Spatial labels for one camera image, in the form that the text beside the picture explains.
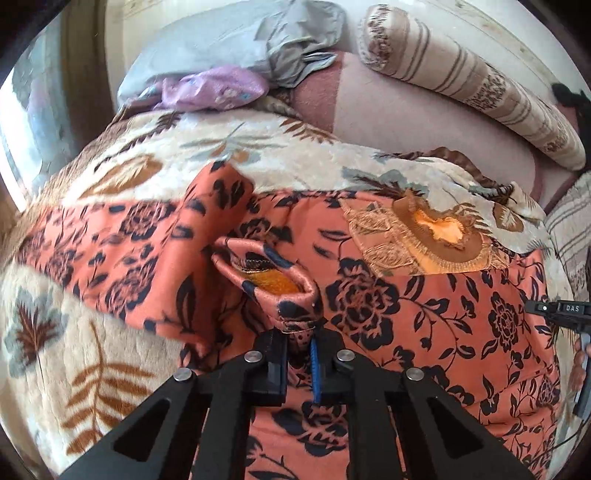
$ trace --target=leaf pattern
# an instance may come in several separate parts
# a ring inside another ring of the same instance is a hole
[[[197,148],[201,150],[205,147],[206,150],[191,156],[189,160],[216,160],[212,172],[217,170],[220,161],[239,164],[254,163],[261,159],[258,150],[263,148],[283,148],[283,145],[268,142],[272,138],[270,135],[235,135],[243,125],[244,122],[223,138],[202,138],[185,143],[181,145],[181,148]]]
[[[346,407],[321,407],[305,401],[301,411],[282,408],[271,414],[273,421],[304,444],[306,452],[323,457],[344,450],[348,444]]]
[[[144,385],[118,375],[124,374],[133,379],[151,378],[153,374],[121,362],[108,362],[100,344],[95,324],[91,321],[90,328],[98,350],[98,363],[80,371],[72,381],[72,387],[81,387],[71,397],[66,408],[73,408],[87,402],[88,406],[76,410],[65,419],[61,426],[69,430],[77,430],[83,423],[84,430],[78,432],[66,449],[67,455],[79,455],[88,447],[98,442],[103,435],[115,427],[137,406],[119,398],[119,393],[143,400],[151,394]]]
[[[408,181],[399,170],[392,169],[377,176],[355,168],[343,167],[341,175],[352,182],[358,190],[368,190],[377,195],[398,200],[404,192],[410,190],[414,196],[426,197],[429,189],[426,185]]]
[[[86,198],[93,195],[115,195],[142,185],[162,169],[162,162],[153,155],[139,155],[110,169],[99,181],[80,195]]]
[[[299,138],[300,140],[309,138],[312,141],[317,141],[318,143],[327,142],[330,145],[334,145],[335,141],[337,141],[333,134],[293,118],[286,119],[281,126],[288,127],[283,133],[292,134],[293,137]]]
[[[523,221],[518,215],[514,214],[507,207],[496,203],[492,208],[492,214],[495,217],[496,225],[498,228],[508,230],[510,232],[522,232]]]
[[[483,198],[490,200],[491,202],[500,203],[501,205],[507,205],[509,202],[509,198],[513,194],[513,190],[515,187],[511,184],[509,185],[497,185],[493,188],[471,188],[470,191],[474,190],[478,195],[481,195]]]
[[[67,315],[53,307],[51,292],[33,298],[27,290],[19,288],[13,324],[4,338],[6,349],[12,354],[8,364],[11,377],[23,376],[37,362],[40,352],[62,336],[67,319]]]
[[[299,480],[299,477],[286,464],[282,456],[276,460],[269,454],[261,442],[249,435],[246,440],[247,472],[258,480]]]
[[[134,148],[136,145],[139,145],[139,144],[145,142],[146,140],[149,140],[150,138],[154,137],[155,135],[160,135],[161,133],[166,132],[166,130],[170,130],[172,127],[175,127],[177,125],[177,123],[180,122],[180,119],[181,119],[181,113],[179,113],[179,112],[165,113],[160,118],[158,118],[158,121],[156,122],[156,126],[152,130],[150,130],[147,133],[138,135],[133,140],[126,143],[116,154],[109,155],[108,157],[103,158],[103,160],[101,160],[96,165],[95,172],[98,171],[99,167],[102,164],[113,159],[114,157],[116,157],[120,153],[127,152],[128,150],[131,150],[132,148]]]

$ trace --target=gray cloth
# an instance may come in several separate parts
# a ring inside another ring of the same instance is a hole
[[[346,15],[330,2],[249,0],[182,18],[158,32],[123,79],[119,105],[154,80],[181,79],[221,65],[257,72],[274,88],[295,87],[330,66]]]

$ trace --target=metal screw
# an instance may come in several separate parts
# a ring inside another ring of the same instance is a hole
[[[418,382],[419,380],[425,378],[425,373],[420,368],[411,367],[407,370],[407,377],[409,380],[414,380],[415,382]]]
[[[262,353],[260,353],[258,350],[251,350],[250,352],[246,352],[244,354],[244,360],[250,364],[255,364],[262,360]]]
[[[338,358],[341,362],[350,362],[353,358],[355,358],[355,353],[345,348],[337,352],[336,358]]]
[[[182,367],[173,373],[173,378],[177,382],[186,382],[193,375],[193,371],[190,368]]]

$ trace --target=striped pillow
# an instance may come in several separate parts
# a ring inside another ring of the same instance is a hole
[[[358,40],[361,59],[372,70],[485,113],[569,170],[584,167],[583,144],[555,106],[404,10],[369,7]]]
[[[591,245],[591,172],[564,195],[544,224],[573,289],[574,299],[589,301],[587,264]]]

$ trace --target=orange floral fabric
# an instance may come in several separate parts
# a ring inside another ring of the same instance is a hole
[[[484,246],[491,258],[494,249],[502,264],[376,275],[342,205],[399,210],[407,198],[253,189],[215,162],[177,202],[56,207],[42,215],[18,260],[94,309],[181,339],[180,363],[196,371],[245,352],[273,326],[305,346],[326,322],[347,348],[383,368],[424,369],[536,478],[545,476],[560,375],[550,329],[523,308],[526,299],[546,298],[538,251],[518,255],[477,232],[479,252]],[[423,201],[428,219],[436,219]],[[474,228],[461,212],[456,217]],[[433,232],[425,227],[416,236],[421,247],[429,245],[421,236]],[[447,261],[465,263],[461,255]],[[346,478],[345,408],[312,403],[305,348],[299,352],[287,404],[256,411],[247,471],[255,478]]]

